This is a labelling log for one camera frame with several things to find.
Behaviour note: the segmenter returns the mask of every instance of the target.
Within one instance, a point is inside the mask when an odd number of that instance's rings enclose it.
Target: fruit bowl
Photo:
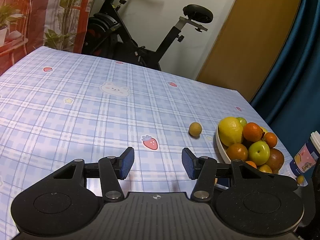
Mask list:
[[[230,160],[230,158],[228,157],[228,155],[226,153],[226,150],[228,149],[228,147],[225,146],[220,141],[219,133],[218,133],[218,127],[217,127],[217,130],[216,130],[216,142],[217,142],[218,150],[220,152],[220,155],[221,155],[222,159],[224,160],[225,163],[230,164],[231,160]]]

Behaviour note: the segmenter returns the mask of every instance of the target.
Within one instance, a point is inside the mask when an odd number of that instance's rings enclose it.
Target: bear face print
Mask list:
[[[128,87],[119,87],[115,85],[113,82],[105,82],[100,89],[102,92],[118,96],[118,97],[128,97],[130,95]]]

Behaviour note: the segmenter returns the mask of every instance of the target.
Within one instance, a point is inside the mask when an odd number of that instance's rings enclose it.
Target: tablecloth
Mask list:
[[[14,197],[71,160],[86,163],[119,156],[135,161],[128,191],[190,195],[195,181],[181,163],[188,147],[196,156],[223,162],[215,143],[219,121],[241,116],[271,129],[234,90],[110,59],[40,47],[0,77],[0,240],[17,234],[10,214]],[[199,139],[188,127],[199,122]],[[290,154],[281,174],[291,175]],[[99,179],[87,188],[101,195]]]

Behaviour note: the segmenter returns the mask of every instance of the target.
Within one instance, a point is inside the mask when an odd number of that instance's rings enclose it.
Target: brown wooden panel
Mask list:
[[[300,0],[236,0],[197,80],[250,101],[290,32]]]

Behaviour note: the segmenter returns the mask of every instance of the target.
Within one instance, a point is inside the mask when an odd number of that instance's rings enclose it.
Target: flower pot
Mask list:
[[[3,27],[0,29],[0,47],[4,45],[4,39],[7,34],[7,28]]]

